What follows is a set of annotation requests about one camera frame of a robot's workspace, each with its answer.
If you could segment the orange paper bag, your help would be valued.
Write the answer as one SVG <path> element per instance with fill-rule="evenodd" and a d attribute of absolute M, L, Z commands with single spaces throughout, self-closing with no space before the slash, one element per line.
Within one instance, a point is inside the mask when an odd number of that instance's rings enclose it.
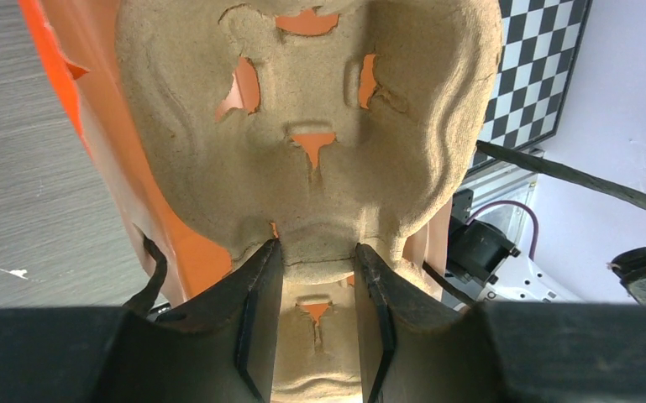
<path fill-rule="evenodd" d="M 122 88 L 115 53 L 123 1 L 22 1 L 19 6 L 67 117 L 99 170 L 144 270 L 152 239 L 170 262 L 163 294 L 180 305 L 198 278 L 234 271 L 228 251 L 190 229 L 170 208 L 150 170 Z"/>

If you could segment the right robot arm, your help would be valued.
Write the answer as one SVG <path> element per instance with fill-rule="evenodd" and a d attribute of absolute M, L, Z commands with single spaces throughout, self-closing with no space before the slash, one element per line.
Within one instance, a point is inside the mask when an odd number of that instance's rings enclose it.
<path fill-rule="evenodd" d="M 581 298 L 561 285 L 533 260 L 538 239 L 522 251 L 500 228 L 482 222 L 482 213 L 494 207 L 517 207 L 528 214 L 533 228 L 539 229 L 534 212 L 519 201 L 493 201 L 471 209 L 473 191 L 457 191 L 452 199 L 446 271 L 458 281 L 476 283 L 481 289 L 477 301 L 541 301 L 578 303 Z M 646 305 L 646 247 L 622 253 L 609 263 L 628 295 Z"/>

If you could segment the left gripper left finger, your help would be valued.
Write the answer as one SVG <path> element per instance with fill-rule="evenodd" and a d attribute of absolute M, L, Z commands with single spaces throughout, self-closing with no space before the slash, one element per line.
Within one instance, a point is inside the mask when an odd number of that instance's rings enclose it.
<path fill-rule="evenodd" d="M 125 307 L 0 309 L 0 402 L 267 402 L 281 244 L 155 320 Z"/>

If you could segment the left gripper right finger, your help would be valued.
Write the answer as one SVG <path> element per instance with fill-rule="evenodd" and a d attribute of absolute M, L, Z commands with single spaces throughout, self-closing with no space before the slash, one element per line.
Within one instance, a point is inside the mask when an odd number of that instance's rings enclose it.
<path fill-rule="evenodd" d="M 366 402 L 646 402 L 646 306 L 488 302 L 458 313 L 355 249 Z"/>

